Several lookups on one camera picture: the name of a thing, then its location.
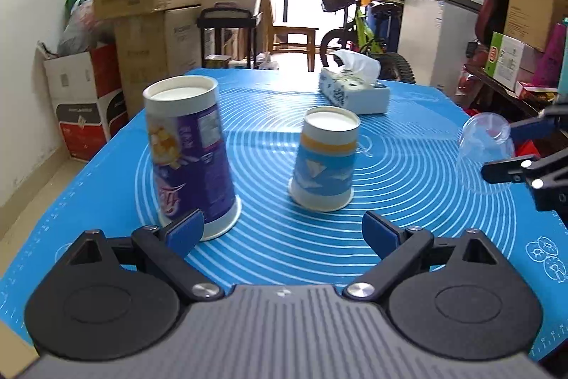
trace blue silicone mat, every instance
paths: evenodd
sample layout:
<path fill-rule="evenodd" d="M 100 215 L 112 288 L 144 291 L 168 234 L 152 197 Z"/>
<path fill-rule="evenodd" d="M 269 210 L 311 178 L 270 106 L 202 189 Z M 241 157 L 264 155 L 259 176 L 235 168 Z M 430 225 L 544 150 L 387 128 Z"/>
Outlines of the blue silicone mat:
<path fill-rule="evenodd" d="M 455 160 L 467 115 L 438 90 L 386 83 L 391 88 L 387 114 L 361 117 L 353 201 L 339 212 L 316 213 L 295 205 L 287 186 L 303 115 L 328 104 L 317 92 L 317 74 L 196 72 L 219 81 L 226 146 L 242 199 L 237 225 L 188 255 L 197 269 L 225 288 L 235 283 L 343 287 L 378 262 L 361 236 L 367 210 L 438 236 L 458 236 L 475 227 L 510 259 L 542 302 L 544 325 L 533 358 L 566 338 L 566 228 L 555 214 L 536 212 L 523 185 L 492 195 L 462 186 Z M 0 280 L 0 319 L 29 340 L 25 302 L 67 246 L 85 229 L 125 236 L 140 225 L 157 224 L 157 209 L 141 113 L 38 222 Z"/>

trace green box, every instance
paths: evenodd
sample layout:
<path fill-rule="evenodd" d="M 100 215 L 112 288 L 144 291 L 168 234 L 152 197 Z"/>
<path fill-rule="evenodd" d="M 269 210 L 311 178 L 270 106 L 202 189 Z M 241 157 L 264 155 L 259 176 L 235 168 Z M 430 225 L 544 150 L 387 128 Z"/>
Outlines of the green box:
<path fill-rule="evenodd" d="M 503 35 L 501 33 L 493 33 L 491 46 L 489 47 L 489 56 L 485 65 L 485 73 L 493 77 L 497 63 L 499 61 L 499 54 L 501 53 L 501 46 L 503 44 Z"/>

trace white refrigerator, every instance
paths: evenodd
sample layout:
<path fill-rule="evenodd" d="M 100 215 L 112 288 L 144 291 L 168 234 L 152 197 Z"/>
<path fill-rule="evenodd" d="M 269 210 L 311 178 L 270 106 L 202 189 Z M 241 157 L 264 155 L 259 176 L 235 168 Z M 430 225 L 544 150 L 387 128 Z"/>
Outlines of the white refrigerator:
<path fill-rule="evenodd" d="M 404 1 L 398 53 L 410 63 L 417 84 L 454 99 L 480 9 L 471 0 Z"/>

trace paper cup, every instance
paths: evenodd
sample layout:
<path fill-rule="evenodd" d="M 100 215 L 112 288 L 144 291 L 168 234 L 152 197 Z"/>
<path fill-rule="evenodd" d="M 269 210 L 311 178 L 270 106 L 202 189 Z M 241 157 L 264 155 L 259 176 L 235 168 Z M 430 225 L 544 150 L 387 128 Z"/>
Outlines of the paper cup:
<path fill-rule="evenodd" d="M 353 199 L 353 168 L 361 121 L 337 107 L 308 110 L 300 135 L 290 196 L 311 211 L 331 212 Z"/>
<path fill-rule="evenodd" d="M 177 76 L 143 93 L 162 219 L 171 222 L 200 209 L 205 218 L 201 241 L 231 229 L 241 212 L 226 157 L 217 87 L 211 77 Z"/>

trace white tissue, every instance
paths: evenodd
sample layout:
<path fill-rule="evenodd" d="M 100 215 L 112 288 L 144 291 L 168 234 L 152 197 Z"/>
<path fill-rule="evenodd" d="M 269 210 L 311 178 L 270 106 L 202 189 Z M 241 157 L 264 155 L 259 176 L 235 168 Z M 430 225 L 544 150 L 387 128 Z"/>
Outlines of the white tissue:
<path fill-rule="evenodd" d="M 374 87 L 381 73 L 381 64 L 377 60 L 353 50 L 345 49 L 336 50 L 331 55 L 338 56 L 343 62 L 342 74 L 358 77 L 367 86 Z"/>

